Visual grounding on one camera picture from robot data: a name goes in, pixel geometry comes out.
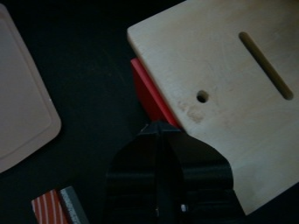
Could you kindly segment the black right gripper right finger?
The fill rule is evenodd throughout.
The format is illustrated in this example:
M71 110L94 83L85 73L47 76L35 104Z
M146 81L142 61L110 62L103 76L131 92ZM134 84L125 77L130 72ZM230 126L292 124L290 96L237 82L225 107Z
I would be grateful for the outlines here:
M155 124L178 224L246 224L229 160L167 122Z

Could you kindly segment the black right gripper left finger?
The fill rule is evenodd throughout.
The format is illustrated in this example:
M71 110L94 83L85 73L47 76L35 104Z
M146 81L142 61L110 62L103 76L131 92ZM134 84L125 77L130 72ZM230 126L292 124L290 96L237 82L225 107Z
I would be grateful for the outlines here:
M157 151L161 123L149 124L107 169L105 224L158 224Z

